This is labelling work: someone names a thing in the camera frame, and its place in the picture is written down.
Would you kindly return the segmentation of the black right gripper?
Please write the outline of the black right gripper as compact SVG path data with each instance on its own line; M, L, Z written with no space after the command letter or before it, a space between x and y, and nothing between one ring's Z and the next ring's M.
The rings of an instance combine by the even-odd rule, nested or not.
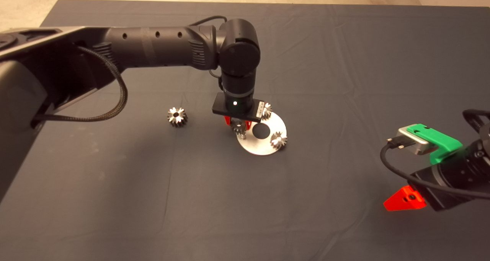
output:
M483 153L456 153L442 162L421 169L413 177L432 184L470 192L487 192L487 156ZM423 209L428 205L436 212L472 201L463 197L423 187L409 181L384 202L389 212Z

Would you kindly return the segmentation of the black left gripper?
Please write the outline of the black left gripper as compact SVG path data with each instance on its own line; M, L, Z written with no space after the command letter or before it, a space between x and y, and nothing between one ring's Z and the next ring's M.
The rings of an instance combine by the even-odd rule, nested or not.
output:
M219 92L212 106L214 114L225 116L226 125L230 126L232 118L245 121L245 130L250 130L252 122L259 123L262 120L265 101L253 98L251 95L236 98Z

